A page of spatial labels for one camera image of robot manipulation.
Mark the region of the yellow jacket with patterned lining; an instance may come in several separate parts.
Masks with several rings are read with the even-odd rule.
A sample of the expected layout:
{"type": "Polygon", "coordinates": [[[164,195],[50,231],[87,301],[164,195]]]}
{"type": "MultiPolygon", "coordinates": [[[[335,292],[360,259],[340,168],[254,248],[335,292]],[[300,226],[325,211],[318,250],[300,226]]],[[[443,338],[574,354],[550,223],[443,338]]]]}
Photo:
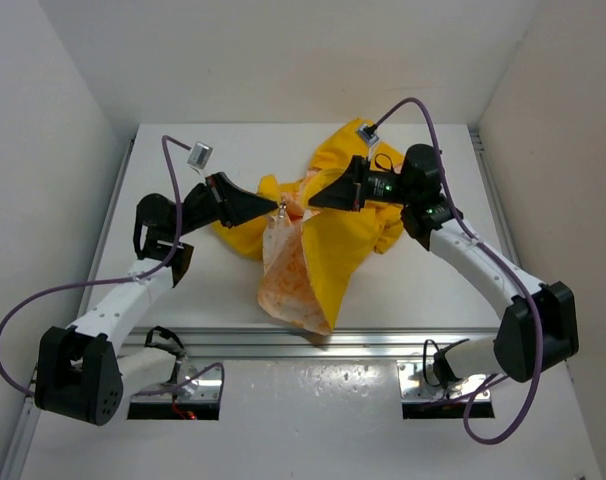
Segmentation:
{"type": "Polygon", "coordinates": [[[353,156],[368,155],[371,149],[357,133],[364,123],[355,118],[327,138],[303,178],[282,183],[263,177],[258,193],[277,202],[277,210],[239,227],[213,226],[233,251],[261,262],[259,306],[276,320],[316,334],[332,333],[354,272],[370,254],[386,253],[403,231],[398,205],[369,201],[358,212],[346,212],[308,203],[353,156]]]}

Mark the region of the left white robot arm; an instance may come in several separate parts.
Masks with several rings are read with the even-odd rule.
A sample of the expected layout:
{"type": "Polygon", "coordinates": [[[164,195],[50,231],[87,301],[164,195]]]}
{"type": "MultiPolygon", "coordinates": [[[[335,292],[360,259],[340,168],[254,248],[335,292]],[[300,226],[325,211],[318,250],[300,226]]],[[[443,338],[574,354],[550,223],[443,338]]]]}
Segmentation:
{"type": "Polygon", "coordinates": [[[126,357],[119,354],[124,341],[187,273],[194,248],[181,242],[183,235],[215,222],[237,227],[277,207],[275,201],[236,186],[224,173],[206,177],[176,201],[158,193],[143,197],[135,215],[136,259],[127,276],[83,316],[42,336],[36,406],[102,426],[126,398],[180,390],[186,353],[173,332],[160,331],[170,344],[148,339],[139,352],[126,357]]]}

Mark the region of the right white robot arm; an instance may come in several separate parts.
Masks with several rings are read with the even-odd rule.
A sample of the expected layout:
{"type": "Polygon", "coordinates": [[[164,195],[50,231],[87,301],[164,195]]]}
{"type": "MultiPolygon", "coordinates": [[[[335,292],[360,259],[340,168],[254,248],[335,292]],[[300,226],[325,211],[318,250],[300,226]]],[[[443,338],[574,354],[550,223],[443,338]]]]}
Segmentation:
{"type": "Polygon", "coordinates": [[[524,383],[579,350],[575,299],[562,282],[546,284],[477,239],[452,211],[434,148],[411,146],[400,172],[354,156],[347,169],[314,194],[315,208],[359,211],[366,202],[399,204],[408,235],[463,276],[500,319],[496,336],[462,340],[437,351],[425,380],[443,389],[476,374],[524,383]]]}

